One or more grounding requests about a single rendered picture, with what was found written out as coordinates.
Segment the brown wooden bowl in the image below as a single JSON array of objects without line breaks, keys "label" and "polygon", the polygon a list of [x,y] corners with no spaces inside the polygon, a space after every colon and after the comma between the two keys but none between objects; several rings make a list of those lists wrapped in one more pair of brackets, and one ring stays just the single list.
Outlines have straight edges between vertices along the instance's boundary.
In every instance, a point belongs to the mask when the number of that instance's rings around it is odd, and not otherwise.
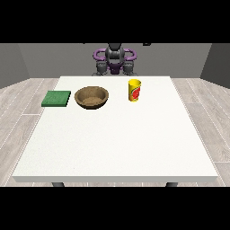
[{"label": "brown wooden bowl", "polygon": [[86,86],[75,93],[76,103],[86,110],[99,109],[108,99],[108,91],[100,86]]}]

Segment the yellow cup with melon print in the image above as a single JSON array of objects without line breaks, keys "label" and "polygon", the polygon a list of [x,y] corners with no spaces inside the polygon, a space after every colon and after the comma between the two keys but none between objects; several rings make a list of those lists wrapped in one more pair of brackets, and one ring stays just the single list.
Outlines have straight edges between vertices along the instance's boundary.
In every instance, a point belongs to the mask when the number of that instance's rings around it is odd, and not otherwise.
[{"label": "yellow cup with melon print", "polygon": [[140,94],[141,82],[138,79],[128,81],[128,99],[131,102],[137,102]]}]

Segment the green square pad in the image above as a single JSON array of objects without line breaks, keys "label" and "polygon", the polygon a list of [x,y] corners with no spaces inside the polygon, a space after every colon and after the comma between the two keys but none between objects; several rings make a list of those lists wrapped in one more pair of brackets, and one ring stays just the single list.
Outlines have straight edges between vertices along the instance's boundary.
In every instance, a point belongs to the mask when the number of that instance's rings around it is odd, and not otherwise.
[{"label": "green square pad", "polygon": [[42,107],[66,107],[70,91],[47,91],[41,106]]}]

